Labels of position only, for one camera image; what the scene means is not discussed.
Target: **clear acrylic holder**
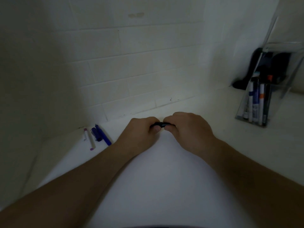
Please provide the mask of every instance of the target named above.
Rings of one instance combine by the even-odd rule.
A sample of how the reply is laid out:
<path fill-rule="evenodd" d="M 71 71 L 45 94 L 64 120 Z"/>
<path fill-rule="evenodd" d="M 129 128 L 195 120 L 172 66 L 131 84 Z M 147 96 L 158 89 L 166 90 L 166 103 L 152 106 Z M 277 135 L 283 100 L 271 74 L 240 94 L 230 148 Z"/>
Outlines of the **clear acrylic holder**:
<path fill-rule="evenodd" d="M 268 109 L 268 119 L 267 119 L 266 125 L 259 125 L 258 122 L 249 122 L 249 119 L 244 118 L 244 110 L 247 107 L 247 102 L 249 99 L 249 84 L 247 85 L 245 94 L 243 95 L 238 112 L 235 116 L 236 119 L 256 125 L 256 126 L 260 126 L 262 128 L 266 128 L 269 125 L 269 123 L 271 122 L 271 119 L 274 117 L 275 113 L 278 111 L 285 95 L 289 92 L 291 87 L 289 87 L 287 85 L 275 85 L 275 84 L 267 84 L 267 85 L 271 86 L 272 93 L 271 93 L 271 98 L 270 98 L 270 104 L 269 104 L 269 109 Z"/>

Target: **white marker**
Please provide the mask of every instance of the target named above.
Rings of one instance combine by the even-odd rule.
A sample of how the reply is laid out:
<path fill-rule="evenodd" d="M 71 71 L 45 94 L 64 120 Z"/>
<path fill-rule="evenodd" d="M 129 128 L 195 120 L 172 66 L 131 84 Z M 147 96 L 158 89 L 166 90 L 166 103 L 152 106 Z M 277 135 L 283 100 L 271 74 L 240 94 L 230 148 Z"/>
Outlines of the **white marker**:
<path fill-rule="evenodd" d="M 87 140 L 90 141 L 90 146 L 91 146 L 91 147 L 90 147 L 90 150 L 93 150 L 93 149 L 94 149 L 94 144 L 93 144 L 92 139 L 91 139 L 90 136 L 89 136 L 88 130 L 87 130 L 87 128 L 84 128 L 83 130 L 84 130 L 84 132 L 85 132 L 85 136 L 86 136 Z"/>
<path fill-rule="evenodd" d="M 260 103 L 259 103 L 259 125 L 263 124 L 263 109 L 264 109 L 264 84 L 260 84 Z"/>
<path fill-rule="evenodd" d="M 249 82 L 249 99 L 248 99 L 248 117 L 249 117 L 249 122 L 252 122 L 252 104 L 253 104 L 253 82 Z"/>

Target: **right hand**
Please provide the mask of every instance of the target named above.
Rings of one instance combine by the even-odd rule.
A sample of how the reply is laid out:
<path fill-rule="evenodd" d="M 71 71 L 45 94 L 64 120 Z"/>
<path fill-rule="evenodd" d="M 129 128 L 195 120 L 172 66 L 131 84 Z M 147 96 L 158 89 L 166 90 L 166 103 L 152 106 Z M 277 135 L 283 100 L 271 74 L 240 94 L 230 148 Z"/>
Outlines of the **right hand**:
<path fill-rule="evenodd" d="M 175 125 L 165 126 L 165 130 L 173 134 L 181 147 L 195 155 L 209 150 L 217 140 L 208 122 L 199 115 L 175 112 L 163 121 Z"/>

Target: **pen holder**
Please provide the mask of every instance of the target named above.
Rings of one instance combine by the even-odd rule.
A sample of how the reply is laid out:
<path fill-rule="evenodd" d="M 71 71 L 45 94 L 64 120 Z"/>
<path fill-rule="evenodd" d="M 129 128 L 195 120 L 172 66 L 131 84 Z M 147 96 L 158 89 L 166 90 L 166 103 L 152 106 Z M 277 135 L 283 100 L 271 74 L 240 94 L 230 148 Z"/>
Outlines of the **pen holder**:
<path fill-rule="evenodd" d="M 261 82 L 256 93 L 252 92 L 250 85 L 249 82 L 235 118 L 265 128 L 278 111 L 290 87 Z"/>

